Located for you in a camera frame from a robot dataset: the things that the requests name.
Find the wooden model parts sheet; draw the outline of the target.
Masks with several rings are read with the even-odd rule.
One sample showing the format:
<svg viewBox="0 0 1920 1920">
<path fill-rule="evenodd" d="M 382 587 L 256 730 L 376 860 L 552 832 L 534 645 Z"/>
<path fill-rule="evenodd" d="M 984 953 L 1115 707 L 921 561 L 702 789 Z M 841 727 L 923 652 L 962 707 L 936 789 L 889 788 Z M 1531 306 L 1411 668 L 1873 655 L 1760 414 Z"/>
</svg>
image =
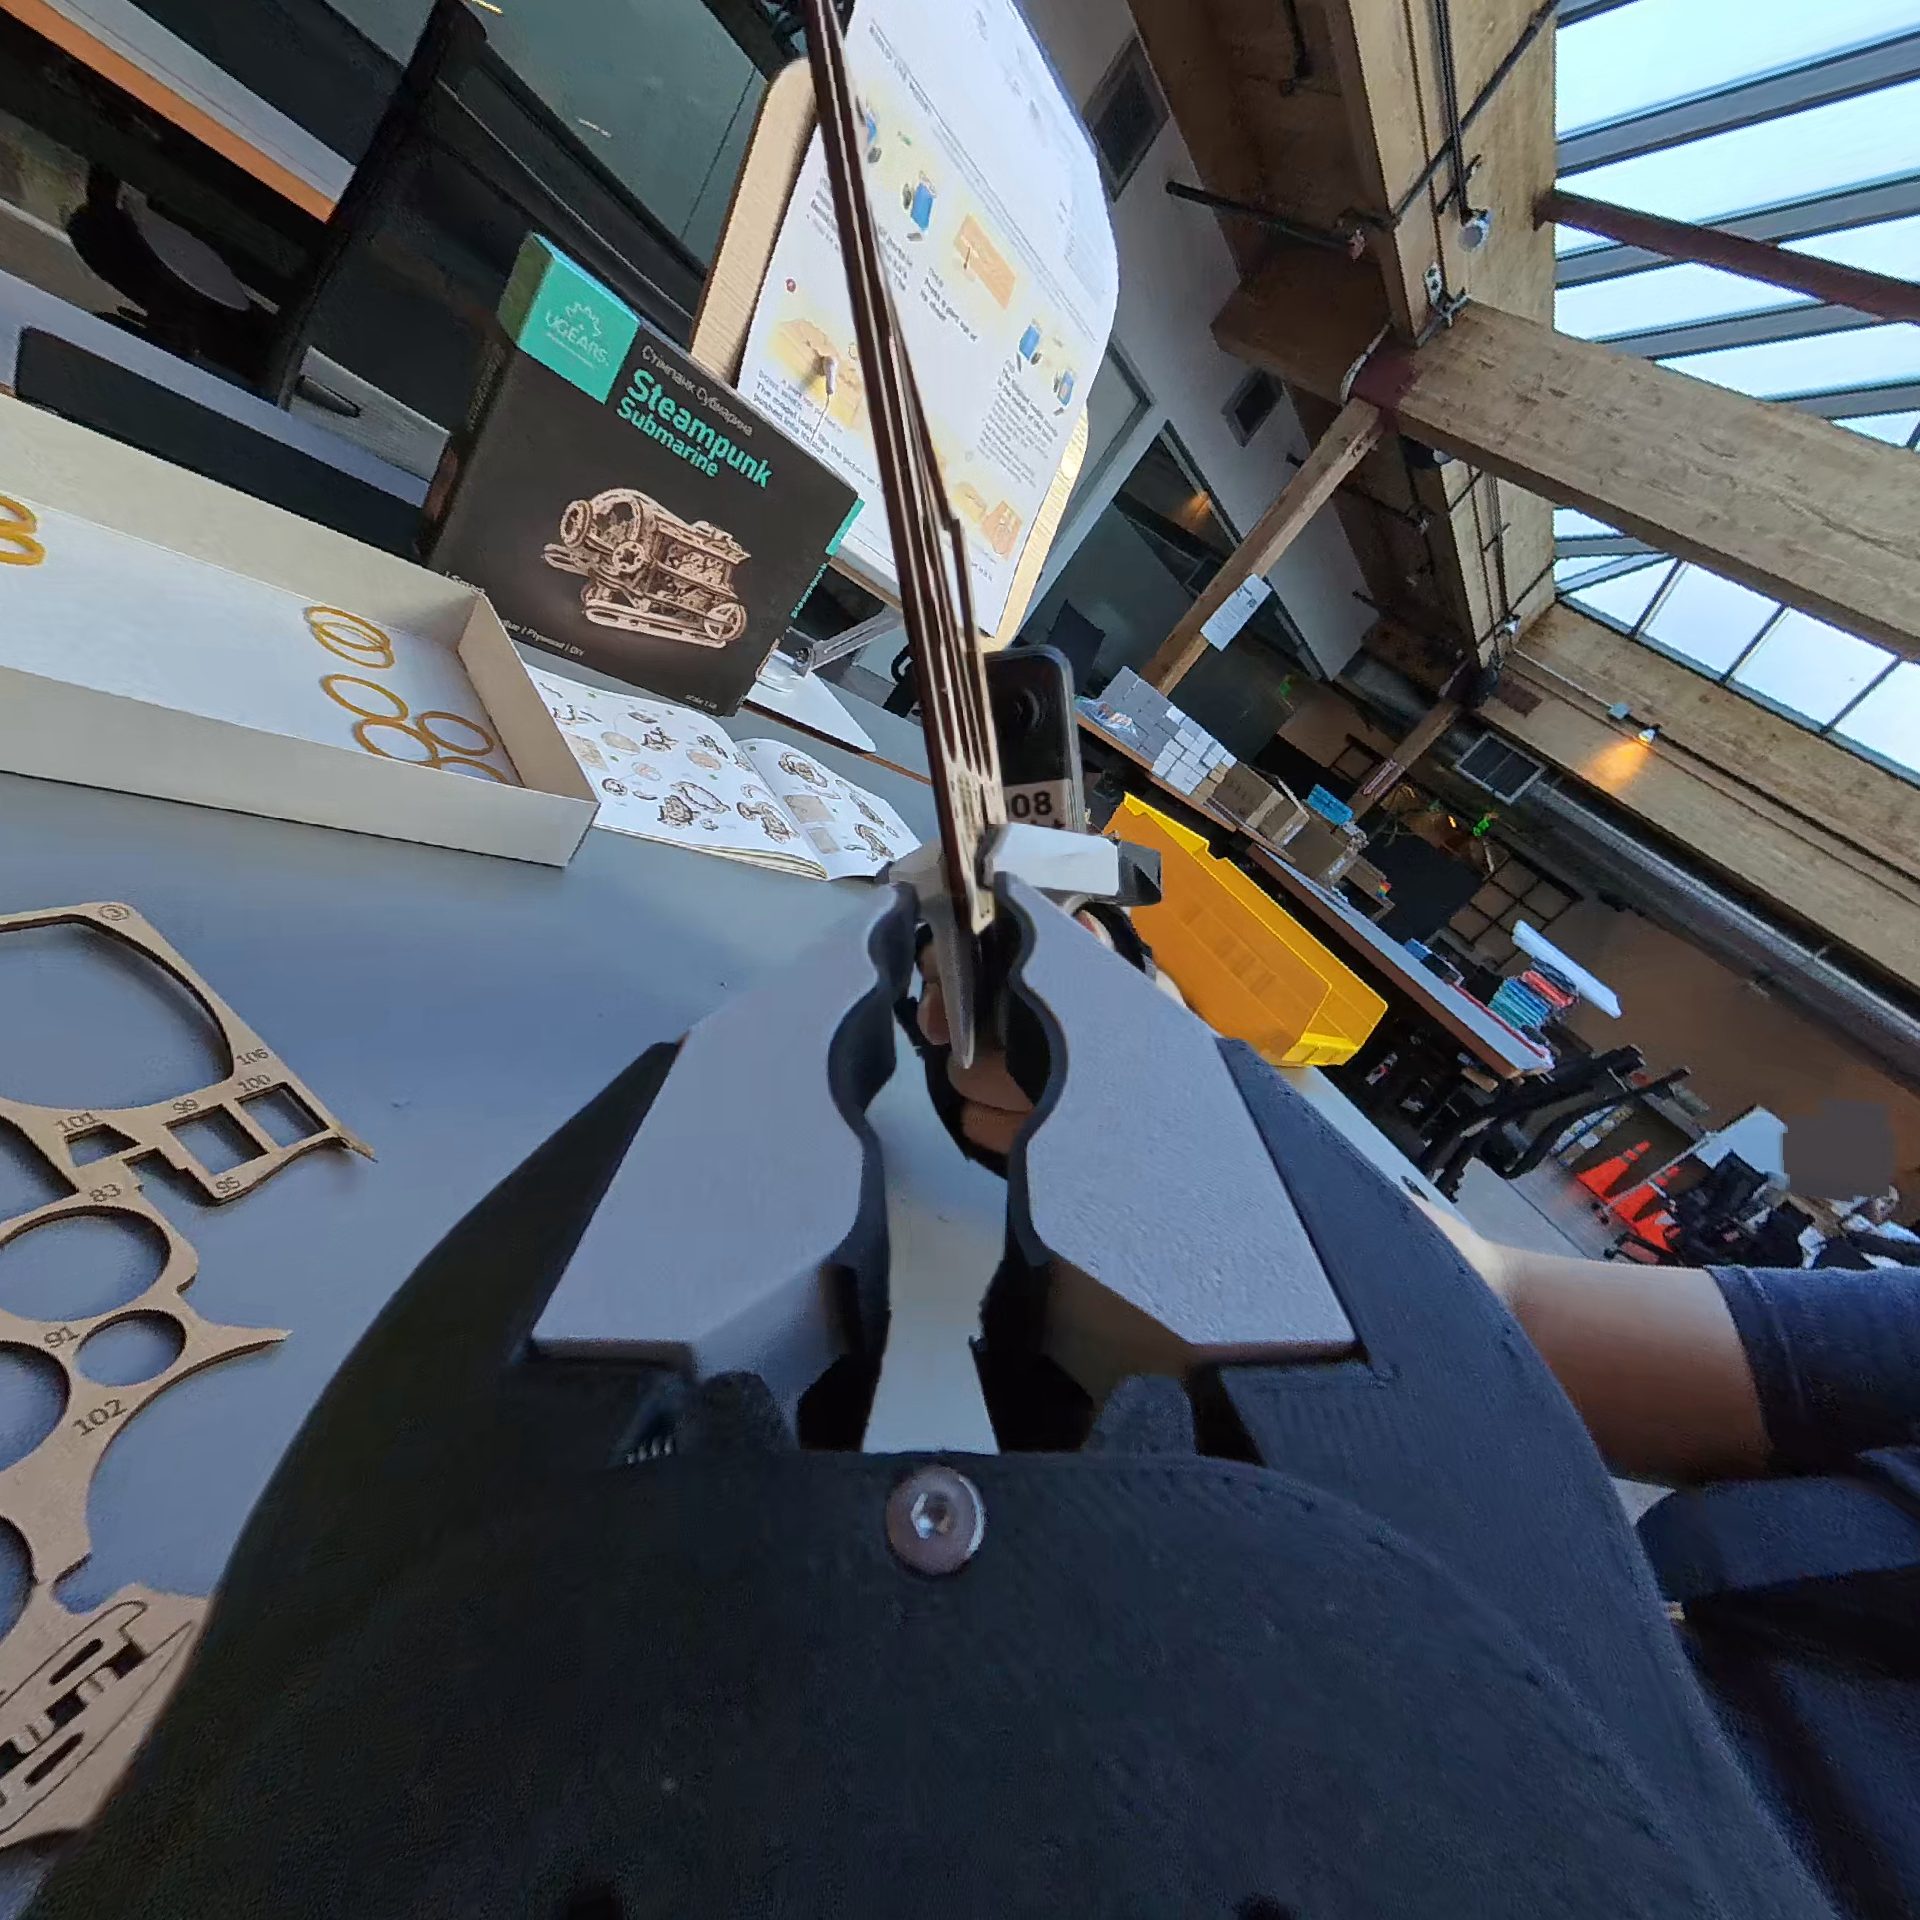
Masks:
<svg viewBox="0 0 1920 1920">
<path fill-rule="evenodd" d="M 921 387 L 911 370 L 884 238 L 862 178 L 862 114 L 846 36 L 828 0 L 800 6 L 809 74 L 846 257 L 856 363 L 868 387 L 884 514 L 891 535 L 898 607 L 921 683 L 931 798 L 942 817 L 942 875 L 923 887 L 931 953 L 942 970 L 945 1046 L 968 1071 L 996 1034 L 996 893 L 990 846 L 1004 827 L 990 676 L 971 636 L 971 575 L 962 523 L 945 501 Z"/>
</svg>

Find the empty wooden cutout sheet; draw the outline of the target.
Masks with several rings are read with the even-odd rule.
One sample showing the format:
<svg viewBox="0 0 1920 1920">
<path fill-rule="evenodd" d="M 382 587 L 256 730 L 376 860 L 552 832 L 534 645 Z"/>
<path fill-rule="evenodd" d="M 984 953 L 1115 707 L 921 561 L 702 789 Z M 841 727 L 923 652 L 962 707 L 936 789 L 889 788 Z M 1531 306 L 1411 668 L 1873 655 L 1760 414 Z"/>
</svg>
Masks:
<svg viewBox="0 0 1920 1920">
<path fill-rule="evenodd" d="M 157 1279 L 95 1317 L 8 1310 L 8 1352 L 47 1356 L 64 1400 L 53 1430 L 8 1465 L 0 1521 L 29 1555 L 20 1617 L 0 1641 L 0 1846 L 79 1834 L 139 1745 L 157 1730 L 205 1634 L 208 1597 L 119 1588 L 71 1611 L 61 1583 L 91 1555 L 91 1482 L 134 1419 L 171 1385 L 281 1341 L 280 1324 L 208 1320 L 189 1294 L 197 1248 L 152 1205 L 139 1165 L 164 1165 L 205 1205 L 238 1205 L 318 1149 L 376 1156 L 238 1007 L 134 911 L 61 905 L 0 919 L 16 929 L 95 929 L 164 971 L 225 1045 L 225 1073 L 134 1105 L 8 1095 L 8 1130 L 64 1183 L 53 1205 L 8 1218 L 20 1236 L 106 1218 L 157 1238 Z"/>
</svg>

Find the instruction booklet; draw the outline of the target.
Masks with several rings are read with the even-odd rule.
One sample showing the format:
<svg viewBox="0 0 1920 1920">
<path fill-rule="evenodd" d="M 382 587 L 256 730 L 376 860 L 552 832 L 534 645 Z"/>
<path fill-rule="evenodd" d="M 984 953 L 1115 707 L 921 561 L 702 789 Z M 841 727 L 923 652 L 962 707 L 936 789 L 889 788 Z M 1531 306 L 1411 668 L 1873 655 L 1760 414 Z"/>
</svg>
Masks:
<svg viewBox="0 0 1920 1920">
<path fill-rule="evenodd" d="M 921 832 L 818 754 L 732 742 L 710 714 L 531 668 L 597 798 L 597 827 L 789 875 L 884 875 Z"/>
</svg>

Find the black model kit box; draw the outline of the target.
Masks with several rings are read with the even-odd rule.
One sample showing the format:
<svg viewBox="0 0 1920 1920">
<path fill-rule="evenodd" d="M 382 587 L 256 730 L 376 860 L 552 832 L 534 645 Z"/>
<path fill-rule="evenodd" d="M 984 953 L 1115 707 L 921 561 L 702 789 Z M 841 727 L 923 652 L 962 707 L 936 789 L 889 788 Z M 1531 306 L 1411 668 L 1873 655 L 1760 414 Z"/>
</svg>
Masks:
<svg viewBox="0 0 1920 1920">
<path fill-rule="evenodd" d="M 732 714 L 862 494 L 609 281 L 526 235 L 425 507 L 512 639 Z"/>
</svg>

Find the white cardboard tray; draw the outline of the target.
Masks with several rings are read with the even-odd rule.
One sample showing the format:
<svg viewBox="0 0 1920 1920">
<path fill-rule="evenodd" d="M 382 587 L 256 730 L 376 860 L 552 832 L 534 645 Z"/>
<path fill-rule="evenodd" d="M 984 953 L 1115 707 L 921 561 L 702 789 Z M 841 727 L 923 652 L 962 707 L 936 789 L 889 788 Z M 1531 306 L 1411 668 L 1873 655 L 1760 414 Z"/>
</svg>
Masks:
<svg viewBox="0 0 1920 1920">
<path fill-rule="evenodd" d="M 597 815 L 487 593 L 16 397 L 0 494 L 44 561 L 0 565 L 0 767 L 128 798 L 566 867 Z M 397 636 L 397 668 L 334 655 L 306 607 Z M 490 727 L 521 788 L 425 772 L 402 727 Z"/>
</svg>

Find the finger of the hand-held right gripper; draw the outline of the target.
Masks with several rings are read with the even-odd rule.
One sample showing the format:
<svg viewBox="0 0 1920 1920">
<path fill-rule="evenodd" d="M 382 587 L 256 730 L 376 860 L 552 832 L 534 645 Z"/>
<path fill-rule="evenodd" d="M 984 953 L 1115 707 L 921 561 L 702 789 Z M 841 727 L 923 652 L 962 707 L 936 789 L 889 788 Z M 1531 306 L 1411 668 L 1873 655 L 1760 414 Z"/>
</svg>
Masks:
<svg viewBox="0 0 1920 1920">
<path fill-rule="evenodd" d="M 889 867 L 889 887 L 911 911 L 996 911 L 1004 875 L 1058 911 L 1077 899 L 1116 911 L 1159 905 L 1159 851 L 1045 826 L 990 826 Z"/>
</svg>

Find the row of small white boxes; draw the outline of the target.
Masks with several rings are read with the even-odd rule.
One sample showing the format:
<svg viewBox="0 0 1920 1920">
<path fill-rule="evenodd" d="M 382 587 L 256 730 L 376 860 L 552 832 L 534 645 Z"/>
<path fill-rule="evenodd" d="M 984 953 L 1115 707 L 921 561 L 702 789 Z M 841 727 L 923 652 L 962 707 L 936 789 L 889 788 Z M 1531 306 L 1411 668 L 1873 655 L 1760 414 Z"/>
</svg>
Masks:
<svg viewBox="0 0 1920 1920">
<path fill-rule="evenodd" d="M 1215 798 L 1236 772 L 1236 754 L 1132 668 L 1116 668 L 1101 696 L 1086 696 L 1086 710 L 1182 798 Z"/>
</svg>

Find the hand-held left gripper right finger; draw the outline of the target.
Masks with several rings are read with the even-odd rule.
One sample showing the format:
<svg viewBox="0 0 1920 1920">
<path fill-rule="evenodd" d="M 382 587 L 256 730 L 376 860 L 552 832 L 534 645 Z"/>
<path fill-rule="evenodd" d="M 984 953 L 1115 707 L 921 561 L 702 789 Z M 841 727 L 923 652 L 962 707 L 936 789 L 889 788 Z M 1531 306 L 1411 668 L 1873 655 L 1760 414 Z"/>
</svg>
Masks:
<svg viewBox="0 0 1920 1920">
<path fill-rule="evenodd" d="M 1045 1352 L 1355 1352 L 1218 1038 L 1036 887 L 996 887 L 1004 1008 L 1050 1071 L 1004 1175 Z"/>
</svg>

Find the black office chair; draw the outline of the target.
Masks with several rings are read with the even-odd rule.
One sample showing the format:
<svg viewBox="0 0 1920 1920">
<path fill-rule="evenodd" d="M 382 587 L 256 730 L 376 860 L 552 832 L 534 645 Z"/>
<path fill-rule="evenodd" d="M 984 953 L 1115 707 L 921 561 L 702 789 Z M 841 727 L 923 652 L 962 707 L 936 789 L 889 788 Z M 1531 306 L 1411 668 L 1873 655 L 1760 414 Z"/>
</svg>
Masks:
<svg viewBox="0 0 1920 1920">
<path fill-rule="evenodd" d="M 1516 1079 L 1475 1105 L 1464 1105 L 1464 1095 L 1448 1095 L 1425 1130 L 1416 1172 L 1444 1199 L 1460 1199 L 1469 1165 L 1489 1165 L 1492 1175 L 1516 1183 L 1537 1172 L 1575 1125 L 1602 1118 L 1641 1089 L 1668 1089 L 1687 1073 L 1691 1071 L 1649 1073 L 1641 1046 L 1628 1045 L 1561 1059 L 1555 1071 Z"/>
</svg>

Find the yellow plastic bin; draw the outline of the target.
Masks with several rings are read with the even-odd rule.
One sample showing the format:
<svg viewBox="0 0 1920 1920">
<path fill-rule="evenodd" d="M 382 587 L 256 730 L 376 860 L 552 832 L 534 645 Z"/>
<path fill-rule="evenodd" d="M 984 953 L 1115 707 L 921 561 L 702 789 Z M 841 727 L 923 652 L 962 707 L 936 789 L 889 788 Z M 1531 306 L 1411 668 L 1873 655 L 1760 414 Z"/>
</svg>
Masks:
<svg viewBox="0 0 1920 1920">
<path fill-rule="evenodd" d="M 1159 858 L 1132 929 L 1218 1038 L 1277 1071 L 1337 1071 L 1375 1038 L 1383 1000 L 1206 832 L 1122 798 L 1115 842 Z"/>
</svg>

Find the person's navy shirt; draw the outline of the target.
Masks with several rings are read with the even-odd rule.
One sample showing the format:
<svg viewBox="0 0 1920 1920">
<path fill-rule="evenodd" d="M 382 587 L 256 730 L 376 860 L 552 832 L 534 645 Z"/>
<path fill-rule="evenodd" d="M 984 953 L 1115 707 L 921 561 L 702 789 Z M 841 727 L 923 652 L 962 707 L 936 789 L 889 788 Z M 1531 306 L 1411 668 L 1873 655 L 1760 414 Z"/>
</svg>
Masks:
<svg viewBox="0 0 1920 1920">
<path fill-rule="evenodd" d="M 1668 1491 L 1636 1526 L 1753 1790 L 1839 1916 L 1920 1916 L 1920 1452 Z"/>
</svg>

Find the long work table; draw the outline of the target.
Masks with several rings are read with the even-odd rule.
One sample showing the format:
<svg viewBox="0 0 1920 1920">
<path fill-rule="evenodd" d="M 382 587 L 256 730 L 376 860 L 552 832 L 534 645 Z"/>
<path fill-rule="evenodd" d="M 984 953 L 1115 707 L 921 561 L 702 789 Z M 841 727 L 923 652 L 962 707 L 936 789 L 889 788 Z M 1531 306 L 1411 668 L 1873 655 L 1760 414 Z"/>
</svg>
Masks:
<svg viewBox="0 0 1920 1920">
<path fill-rule="evenodd" d="M 1077 700 L 1077 720 L 1086 747 L 1115 747 L 1122 767 L 1140 772 L 1140 802 L 1178 817 L 1182 827 L 1206 832 L 1218 860 L 1245 873 L 1262 893 L 1274 893 L 1323 944 L 1331 944 L 1379 1000 L 1411 1007 L 1425 1022 L 1441 1022 L 1483 1071 L 1495 1079 L 1526 1079 L 1551 1071 L 1551 1046 L 1501 1025 L 1475 993 L 1441 977 L 1411 957 L 1411 944 L 1392 941 L 1370 914 L 1356 914 L 1342 893 L 1323 875 L 1301 873 L 1287 858 L 1331 846 L 1350 860 L 1356 846 L 1355 832 L 1331 832 L 1323 815 L 1294 802 L 1287 788 L 1269 782 L 1245 758 L 1218 782 L 1215 798 L 1182 798 L 1150 773 L 1150 767 L 1105 736 L 1086 700 Z"/>
</svg>

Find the orange traffic cone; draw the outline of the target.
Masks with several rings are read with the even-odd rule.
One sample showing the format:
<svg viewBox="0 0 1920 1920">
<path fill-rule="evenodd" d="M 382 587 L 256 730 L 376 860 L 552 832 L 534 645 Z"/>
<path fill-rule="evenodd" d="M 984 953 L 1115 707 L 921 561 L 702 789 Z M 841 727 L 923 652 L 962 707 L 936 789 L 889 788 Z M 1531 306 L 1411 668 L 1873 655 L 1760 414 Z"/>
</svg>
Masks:
<svg viewBox="0 0 1920 1920">
<path fill-rule="evenodd" d="M 1602 1263 L 1675 1268 L 1675 1199 L 1655 1165 L 1655 1146 L 1631 1138 L 1575 1175 L 1602 1227 Z"/>
</svg>

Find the person's right hand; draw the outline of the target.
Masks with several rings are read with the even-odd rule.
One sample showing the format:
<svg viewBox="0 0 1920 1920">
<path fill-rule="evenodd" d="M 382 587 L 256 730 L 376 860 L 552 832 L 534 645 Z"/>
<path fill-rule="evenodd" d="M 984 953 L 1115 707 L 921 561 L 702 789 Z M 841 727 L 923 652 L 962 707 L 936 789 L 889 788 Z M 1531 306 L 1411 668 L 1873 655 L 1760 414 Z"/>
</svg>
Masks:
<svg viewBox="0 0 1920 1920">
<path fill-rule="evenodd" d="M 1004 1175 L 1004 1158 L 1009 1158 L 1036 1099 L 1004 1071 L 1004 1053 L 984 1046 L 984 1053 L 971 1053 L 971 1063 L 954 1059 L 945 993 L 942 993 L 942 970 L 936 970 L 931 936 L 921 936 L 916 970 L 921 970 L 921 993 L 916 993 L 916 1008 L 902 1014 L 902 1038 L 916 1045 L 916 1059 L 923 1071 L 923 1095 L 931 1095 L 945 1138 L 971 1165 Z"/>
</svg>

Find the grey duct pipe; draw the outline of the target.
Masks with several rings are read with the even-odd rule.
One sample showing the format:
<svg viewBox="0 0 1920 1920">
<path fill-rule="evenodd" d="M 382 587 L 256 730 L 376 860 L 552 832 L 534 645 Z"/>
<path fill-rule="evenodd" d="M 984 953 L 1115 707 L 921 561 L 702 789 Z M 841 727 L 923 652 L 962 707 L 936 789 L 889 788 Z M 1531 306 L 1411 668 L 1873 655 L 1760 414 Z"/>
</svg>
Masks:
<svg viewBox="0 0 1920 1920">
<path fill-rule="evenodd" d="M 1888 1071 L 1916 1073 L 1916 983 L 1805 914 L 1763 905 L 1753 887 L 1717 875 L 1693 851 L 1539 782 L 1501 817 L 1501 827 L 1555 858 L 1600 899 L 1631 905 L 1666 929 L 1691 936 L 1717 962 L 1748 970 L 1763 993 L 1854 1038 Z"/>
</svg>

